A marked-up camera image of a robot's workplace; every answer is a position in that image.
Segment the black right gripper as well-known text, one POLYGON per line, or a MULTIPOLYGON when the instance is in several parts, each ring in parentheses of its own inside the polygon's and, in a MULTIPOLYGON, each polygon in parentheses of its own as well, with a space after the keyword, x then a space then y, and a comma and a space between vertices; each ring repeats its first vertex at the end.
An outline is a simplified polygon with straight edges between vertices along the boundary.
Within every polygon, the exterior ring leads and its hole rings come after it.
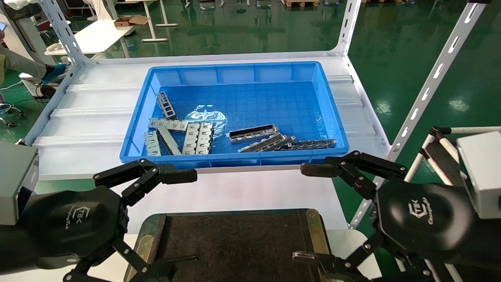
POLYGON ((293 262, 317 267, 328 280, 434 281, 425 264, 391 277, 369 280, 363 276, 358 266, 390 239, 406 253, 432 262, 500 269, 500 220, 481 219, 465 188, 440 183, 386 183, 377 190, 363 172, 388 180, 404 179, 407 168, 360 151, 326 157, 321 164, 301 164, 303 175, 339 177, 366 200, 375 198, 379 225, 386 236, 372 235, 346 259, 296 251, 293 262))

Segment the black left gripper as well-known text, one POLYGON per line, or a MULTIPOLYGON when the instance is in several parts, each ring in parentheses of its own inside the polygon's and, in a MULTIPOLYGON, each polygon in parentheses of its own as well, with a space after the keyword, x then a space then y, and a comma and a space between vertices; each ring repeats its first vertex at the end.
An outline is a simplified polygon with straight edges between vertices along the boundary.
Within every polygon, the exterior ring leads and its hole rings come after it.
POLYGON ((147 264, 122 239, 127 232, 127 206, 137 204, 158 184, 197 181, 195 169, 177 169, 139 159, 93 176, 97 188, 33 195, 15 225, 1 226, 2 275, 57 269, 76 264, 64 282, 105 282, 87 273, 118 252, 136 270, 131 282, 172 282, 179 265, 195 255, 147 264), (108 188, 134 181, 122 197, 108 188))

